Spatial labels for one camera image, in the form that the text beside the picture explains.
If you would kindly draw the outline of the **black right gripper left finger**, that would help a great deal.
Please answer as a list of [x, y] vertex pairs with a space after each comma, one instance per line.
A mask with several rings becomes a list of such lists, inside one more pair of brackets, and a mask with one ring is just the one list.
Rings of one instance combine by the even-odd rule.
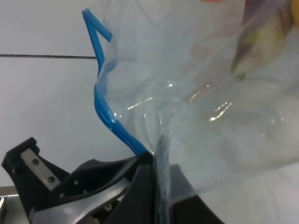
[[154, 218], [154, 171], [151, 165], [138, 166], [134, 178], [106, 224], [152, 224]]

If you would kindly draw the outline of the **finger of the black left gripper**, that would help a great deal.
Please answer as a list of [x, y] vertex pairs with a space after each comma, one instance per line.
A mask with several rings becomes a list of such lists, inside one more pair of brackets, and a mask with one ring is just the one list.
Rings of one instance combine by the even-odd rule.
[[62, 205], [100, 193], [125, 179], [132, 181], [138, 166], [150, 165], [153, 156], [149, 152], [120, 161], [103, 162], [95, 159], [84, 162], [72, 173], [55, 167], [61, 181], [52, 191], [52, 204]]

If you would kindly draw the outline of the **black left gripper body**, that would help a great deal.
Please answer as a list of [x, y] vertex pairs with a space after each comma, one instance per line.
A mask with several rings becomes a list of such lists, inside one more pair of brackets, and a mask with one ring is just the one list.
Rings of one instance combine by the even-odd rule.
[[2, 162], [31, 224], [95, 223], [93, 214], [122, 196], [129, 185], [128, 180], [122, 179], [100, 193], [53, 205], [52, 191], [61, 181], [54, 174], [57, 166], [42, 158], [39, 152], [36, 140], [29, 138], [9, 150]]

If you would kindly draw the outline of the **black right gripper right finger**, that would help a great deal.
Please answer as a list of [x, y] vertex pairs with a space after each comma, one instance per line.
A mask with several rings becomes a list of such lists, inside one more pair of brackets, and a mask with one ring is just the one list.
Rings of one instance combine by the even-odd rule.
[[171, 224], [221, 224], [223, 223], [203, 202], [194, 194], [193, 187], [183, 174], [178, 164], [170, 168], [170, 223]]

